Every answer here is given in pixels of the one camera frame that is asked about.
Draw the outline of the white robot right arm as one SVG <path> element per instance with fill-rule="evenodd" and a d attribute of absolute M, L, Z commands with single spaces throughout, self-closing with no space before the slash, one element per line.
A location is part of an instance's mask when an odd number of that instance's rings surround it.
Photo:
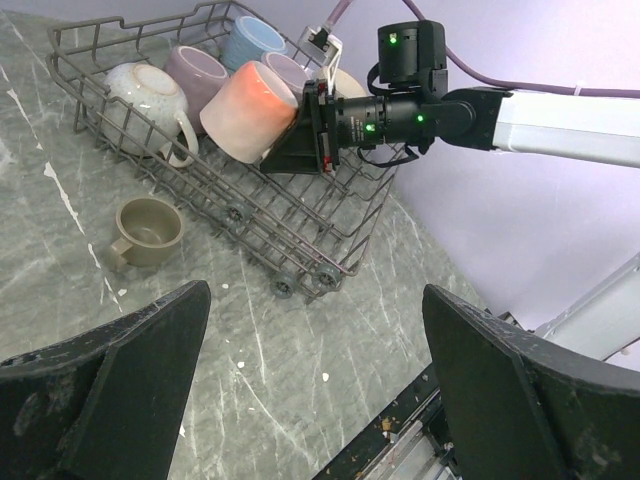
<path fill-rule="evenodd" d="M 266 174 L 322 174 L 340 152 L 357 157 L 379 145 L 403 147 L 388 169 L 424 155 L 436 139 L 462 148 L 543 154 L 638 167 L 639 101 L 622 93 L 569 95 L 514 87 L 448 88 L 445 30 L 430 20 L 377 31 L 369 93 L 335 98 L 309 81 L 291 126 L 259 164 Z"/>

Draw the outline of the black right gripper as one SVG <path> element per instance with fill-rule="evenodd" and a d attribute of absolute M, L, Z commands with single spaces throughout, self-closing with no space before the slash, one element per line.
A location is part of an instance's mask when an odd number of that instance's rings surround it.
<path fill-rule="evenodd" d="M 326 80 L 307 81 L 291 126 L 276 140 L 259 170 L 264 174 L 328 173 L 339 150 L 384 142 L 385 97 L 337 98 Z"/>

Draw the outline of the lavender mug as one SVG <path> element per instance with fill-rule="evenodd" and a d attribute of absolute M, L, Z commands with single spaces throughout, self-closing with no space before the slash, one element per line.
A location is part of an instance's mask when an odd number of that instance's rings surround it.
<path fill-rule="evenodd" d="M 265 52 L 261 62 L 269 67 L 295 95 L 301 95 L 307 81 L 306 70 L 295 60 L 279 52 Z"/>

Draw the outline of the purple mug dark handle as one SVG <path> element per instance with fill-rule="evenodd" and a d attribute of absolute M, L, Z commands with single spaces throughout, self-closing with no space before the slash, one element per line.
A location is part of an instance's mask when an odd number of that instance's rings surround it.
<path fill-rule="evenodd" d="M 188 101 L 187 116 L 194 131 L 203 134 L 201 110 L 229 78 L 225 67 L 213 56 L 191 46 L 174 47 L 163 70 L 181 87 Z"/>

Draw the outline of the green inside floral mug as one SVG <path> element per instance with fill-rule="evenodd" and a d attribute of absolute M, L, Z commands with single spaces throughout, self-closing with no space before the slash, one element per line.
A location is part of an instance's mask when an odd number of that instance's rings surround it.
<path fill-rule="evenodd" d="M 363 98 L 369 95 L 365 88 L 355 78 L 340 68 L 335 70 L 328 67 L 319 68 L 311 74 L 311 79 L 326 81 L 329 79 L 330 73 L 334 73 L 333 89 L 326 87 L 325 90 L 335 99 Z"/>

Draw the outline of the peach pink mug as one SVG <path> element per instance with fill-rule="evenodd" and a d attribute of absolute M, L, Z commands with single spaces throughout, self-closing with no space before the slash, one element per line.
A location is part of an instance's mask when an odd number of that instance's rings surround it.
<path fill-rule="evenodd" d="M 266 65 L 252 60 L 224 83 L 199 118 L 226 155 L 255 164 L 287 130 L 297 110 L 289 87 Z"/>

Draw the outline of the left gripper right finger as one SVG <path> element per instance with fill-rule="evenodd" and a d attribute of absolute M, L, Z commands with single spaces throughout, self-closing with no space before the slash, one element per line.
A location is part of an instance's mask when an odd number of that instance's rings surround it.
<path fill-rule="evenodd" d="M 639 374 L 514 327 L 437 285 L 425 334 L 465 479 L 636 479 Z"/>

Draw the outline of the cream white speckled mug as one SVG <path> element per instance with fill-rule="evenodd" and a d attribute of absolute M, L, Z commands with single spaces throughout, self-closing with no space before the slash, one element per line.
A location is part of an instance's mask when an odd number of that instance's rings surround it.
<path fill-rule="evenodd" d="M 104 79 L 109 87 L 103 110 L 103 135 L 134 156 L 162 156 L 175 168 L 186 168 L 199 152 L 188 118 L 188 100 L 165 71 L 146 63 L 123 63 Z"/>

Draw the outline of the light blue mug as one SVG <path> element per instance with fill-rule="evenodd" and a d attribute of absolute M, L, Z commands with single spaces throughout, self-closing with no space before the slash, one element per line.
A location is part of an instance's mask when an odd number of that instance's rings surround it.
<path fill-rule="evenodd" d="M 285 53 L 285 39 L 276 29 L 258 18 L 237 17 L 221 54 L 221 63 L 237 70 L 248 61 L 259 61 L 264 53 Z"/>

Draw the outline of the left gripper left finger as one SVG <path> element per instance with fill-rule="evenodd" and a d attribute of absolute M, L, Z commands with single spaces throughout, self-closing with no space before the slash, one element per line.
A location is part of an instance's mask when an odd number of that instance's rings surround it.
<path fill-rule="evenodd" d="M 167 478 L 209 311 L 209 285 L 191 281 L 2 361 L 2 478 Z"/>

